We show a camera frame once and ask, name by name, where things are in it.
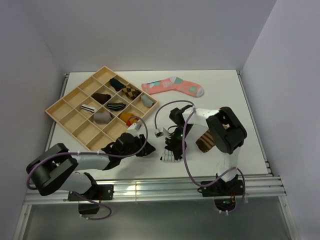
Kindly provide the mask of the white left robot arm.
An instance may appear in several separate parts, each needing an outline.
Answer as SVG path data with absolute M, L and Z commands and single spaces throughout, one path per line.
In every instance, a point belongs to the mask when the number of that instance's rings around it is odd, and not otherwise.
M 87 171 L 111 170 L 125 158 L 152 154 L 156 149 L 147 138 L 125 132 L 96 152 L 70 152 L 63 143 L 57 143 L 27 166 L 27 188 L 42 196 L 64 190 L 94 200 L 101 191 Z

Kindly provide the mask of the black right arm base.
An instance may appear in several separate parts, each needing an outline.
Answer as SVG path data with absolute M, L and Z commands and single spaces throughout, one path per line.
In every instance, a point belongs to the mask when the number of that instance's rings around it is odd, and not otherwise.
M 199 187 L 197 191 L 205 197 L 225 197 L 214 200 L 215 207 L 225 213 L 234 211 L 245 202 L 245 182 L 239 175 L 228 182 L 219 179 L 209 187 Z

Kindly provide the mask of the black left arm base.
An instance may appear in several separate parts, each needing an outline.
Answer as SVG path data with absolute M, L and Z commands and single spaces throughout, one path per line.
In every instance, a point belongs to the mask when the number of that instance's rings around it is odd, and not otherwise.
M 69 202 L 78 202 L 78 213 L 82 218 L 91 221 L 104 220 L 111 216 L 111 208 L 103 203 L 113 199 L 113 184 L 96 184 L 85 193 L 69 191 L 67 200 Z M 108 210 L 106 216 L 94 217 L 102 208 Z

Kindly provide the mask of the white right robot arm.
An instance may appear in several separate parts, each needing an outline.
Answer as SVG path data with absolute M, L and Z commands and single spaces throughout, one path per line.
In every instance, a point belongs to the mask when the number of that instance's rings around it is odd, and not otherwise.
M 238 177 L 237 165 L 241 146 L 247 138 L 247 131 L 230 107 L 209 110 L 196 108 L 191 104 L 183 108 L 174 108 L 169 118 L 177 125 L 173 133 L 165 138 L 162 161 L 179 161 L 186 154 L 185 137 L 193 125 L 206 127 L 213 139 L 214 145 L 221 152 L 216 183 L 217 191 L 222 195 L 229 194 L 234 188 Z

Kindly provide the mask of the white black striped sock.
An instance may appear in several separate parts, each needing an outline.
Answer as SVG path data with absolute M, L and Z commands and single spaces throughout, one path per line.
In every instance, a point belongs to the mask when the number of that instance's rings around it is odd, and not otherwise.
M 165 163 L 178 163 L 181 161 L 181 158 L 179 157 L 178 159 L 175 159 L 173 151 L 165 148 L 160 157 L 160 160 Z

